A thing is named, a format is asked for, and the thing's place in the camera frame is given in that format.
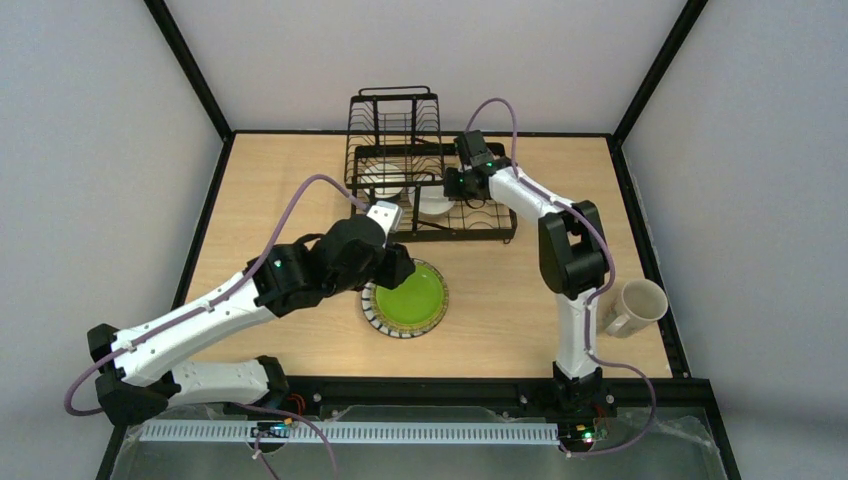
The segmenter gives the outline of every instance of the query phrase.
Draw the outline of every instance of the robotic arm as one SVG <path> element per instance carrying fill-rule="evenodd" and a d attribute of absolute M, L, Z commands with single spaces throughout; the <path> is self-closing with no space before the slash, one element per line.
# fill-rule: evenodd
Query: robotic arm
<path fill-rule="evenodd" d="M 455 142 L 462 167 L 447 169 L 445 196 L 457 200 L 493 199 L 538 225 L 539 270 L 554 293 L 558 308 L 559 346 L 554 380 L 559 386 L 560 403 L 585 404 L 602 389 L 601 368 L 589 355 L 595 350 L 598 305 L 595 299 L 588 306 L 587 326 L 586 301 L 604 284 L 609 265 L 586 227 L 557 205 L 576 210 L 603 238 L 598 210 L 592 202 L 574 202 L 550 192 L 527 177 L 521 168 L 512 167 L 509 158 L 494 158 L 480 131 L 463 133 Z"/>
<path fill-rule="evenodd" d="M 265 404 L 284 398 L 288 385 L 275 358 L 241 364 L 187 359 L 237 331 L 361 290 L 370 281 L 386 288 L 403 283 L 415 266 L 403 245 L 387 241 L 402 214 L 397 205 L 377 202 L 366 215 L 340 220 L 326 234 L 275 245 L 253 278 L 214 307 L 210 301 L 242 279 L 257 259 L 208 294 L 156 320 L 124 330 L 106 324 L 91 329 L 88 343 L 95 362 L 119 348 L 128 350 L 104 365 L 95 382 L 110 421 L 141 423 L 184 404 Z M 310 249 L 306 244 L 313 240 Z M 205 311 L 132 347 L 132 340 L 198 307 Z"/>

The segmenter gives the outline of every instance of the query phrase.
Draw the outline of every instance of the white wall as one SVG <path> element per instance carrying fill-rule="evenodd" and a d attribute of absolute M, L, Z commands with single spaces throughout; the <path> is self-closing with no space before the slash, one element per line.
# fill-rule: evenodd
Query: white wall
<path fill-rule="evenodd" d="M 839 0 L 710 1 L 625 143 L 743 478 L 846 475 L 846 25 Z"/>
<path fill-rule="evenodd" d="M 523 130 L 611 132 L 683 0 L 173 0 L 232 128 L 346 128 L 367 86 L 427 84 L 442 128 L 507 98 Z M 509 128 L 502 107 L 480 117 Z"/>
<path fill-rule="evenodd" d="M 141 1 L 0 2 L 0 79 L 0 477 L 94 478 L 62 394 L 90 327 L 167 311 L 221 142 Z"/>

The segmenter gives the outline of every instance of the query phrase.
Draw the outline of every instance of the cup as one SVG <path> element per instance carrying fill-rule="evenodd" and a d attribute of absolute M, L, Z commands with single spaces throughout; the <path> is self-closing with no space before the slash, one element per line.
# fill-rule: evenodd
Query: cup
<path fill-rule="evenodd" d="M 604 324 L 607 335 L 627 338 L 656 322 L 668 311 L 668 297 L 656 283 L 631 280 L 613 301 Z"/>

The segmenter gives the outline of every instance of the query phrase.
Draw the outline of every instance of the perforated metal strip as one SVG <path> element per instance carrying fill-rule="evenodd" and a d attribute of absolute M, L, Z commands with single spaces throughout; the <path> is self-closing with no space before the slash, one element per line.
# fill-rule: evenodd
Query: perforated metal strip
<path fill-rule="evenodd" d="M 389 423 L 316 422 L 331 443 L 557 445 L 556 425 L 529 423 Z M 143 442 L 245 442 L 257 422 L 224 420 L 150 420 Z M 289 438 L 263 438 L 267 443 L 321 443 L 312 429 L 300 425 Z"/>

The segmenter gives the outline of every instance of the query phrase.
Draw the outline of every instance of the green plate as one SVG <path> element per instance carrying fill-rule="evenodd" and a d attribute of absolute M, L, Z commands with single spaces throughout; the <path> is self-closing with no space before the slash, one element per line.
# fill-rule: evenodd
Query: green plate
<path fill-rule="evenodd" d="M 398 288 L 373 283 L 362 291 L 362 311 L 371 325 L 395 338 L 413 338 L 433 329 L 445 316 L 448 289 L 435 267 L 415 259 L 415 272 Z"/>

